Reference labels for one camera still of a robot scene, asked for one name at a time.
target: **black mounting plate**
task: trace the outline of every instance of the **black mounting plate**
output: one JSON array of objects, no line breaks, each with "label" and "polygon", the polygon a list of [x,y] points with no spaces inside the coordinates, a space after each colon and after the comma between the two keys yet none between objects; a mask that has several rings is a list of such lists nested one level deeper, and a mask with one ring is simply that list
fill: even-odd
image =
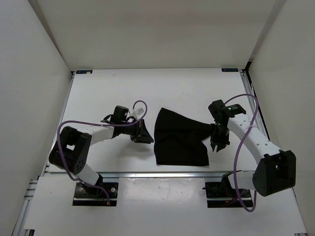
[{"label": "black mounting plate", "polygon": [[[238,200],[231,201],[236,197],[236,192],[229,193],[224,189],[221,182],[206,182],[206,195],[208,208],[231,208],[231,207],[242,207]],[[246,207],[252,207],[252,196],[249,190],[245,190],[242,194],[242,200]]]},{"label": "black mounting plate", "polygon": [[[110,198],[110,206],[115,207],[117,205],[118,194],[118,183],[116,182],[105,182],[103,183],[104,189],[107,191]],[[92,196],[88,194],[83,187],[82,183],[76,183],[74,196],[73,196],[73,206],[99,206],[99,207],[108,207],[107,199],[105,194],[102,192],[99,196]]]}]

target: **white wall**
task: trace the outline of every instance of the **white wall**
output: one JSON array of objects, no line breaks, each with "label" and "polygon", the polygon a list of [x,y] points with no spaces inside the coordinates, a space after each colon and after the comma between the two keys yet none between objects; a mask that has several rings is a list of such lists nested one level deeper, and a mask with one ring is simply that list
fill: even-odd
[{"label": "white wall", "polygon": [[250,67],[271,139],[297,157],[294,188],[315,235],[315,1],[288,0]]},{"label": "white wall", "polygon": [[76,70],[244,68],[275,1],[38,0],[38,3],[65,62]]},{"label": "white wall", "polygon": [[71,74],[26,0],[0,4],[0,235],[40,174]]}]

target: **black cloth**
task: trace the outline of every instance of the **black cloth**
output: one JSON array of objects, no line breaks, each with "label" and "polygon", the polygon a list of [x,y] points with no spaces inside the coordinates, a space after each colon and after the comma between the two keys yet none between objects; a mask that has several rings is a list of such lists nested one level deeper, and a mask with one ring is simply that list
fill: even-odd
[{"label": "black cloth", "polygon": [[157,164],[208,166],[208,151],[202,140],[212,133],[212,125],[162,108],[154,130]]}]

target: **cable connector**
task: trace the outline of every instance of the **cable connector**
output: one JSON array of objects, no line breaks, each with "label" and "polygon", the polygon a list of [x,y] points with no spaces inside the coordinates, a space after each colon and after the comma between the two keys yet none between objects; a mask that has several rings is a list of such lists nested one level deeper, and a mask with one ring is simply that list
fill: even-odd
[{"label": "cable connector", "polygon": [[132,113],[131,113],[130,116],[134,117],[136,120],[138,120],[142,113],[144,113],[144,109],[143,108],[139,108],[137,110],[132,109]]}]

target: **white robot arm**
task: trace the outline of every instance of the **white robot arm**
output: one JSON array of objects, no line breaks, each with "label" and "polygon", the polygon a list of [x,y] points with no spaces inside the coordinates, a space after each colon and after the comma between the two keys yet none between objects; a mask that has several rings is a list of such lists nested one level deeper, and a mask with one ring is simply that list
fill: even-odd
[{"label": "white robot arm", "polygon": [[[214,101],[209,110],[215,119],[211,146],[217,151],[229,145],[229,131],[243,139],[251,120],[246,111],[239,105],[225,106],[222,100]],[[257,127],[252,127],[244,141],[258,167],[255,171],[239,171],[238,188],[252,189],[262,196],[291,188],[295,185],[296,157],[291,151],[281,148],[268,140]],[[235,189],[233,174],[227,175],[228,187]]]},{"label": "white robot arm", "polygon": [[[138,115],[143,112],[143,109],[133,110],[130,117],[127,117],[128,112],[128,108],[116,106],[114,113],[106,116],[101,121],[114,125],[114,127],[86,126],[75,129],[66,126],[60,134],[59,141],[69,172],[80,179],[83,184],[86,183],[84,188],[91,195],[97,195],[96,193],[100,191],[99,188],[91,187],[91,185],[99,187],[103,185],[102,176],[92,170],[86,163],[91,145],[103,140],[113,139],[120,134],[130,135],[131,141],[135,143],[150,144],[154,141],[147,131],[144,119],[138,120]],[[49,155],[49,162],[63,170],[66,169],[58,142],[56,142]]]}]

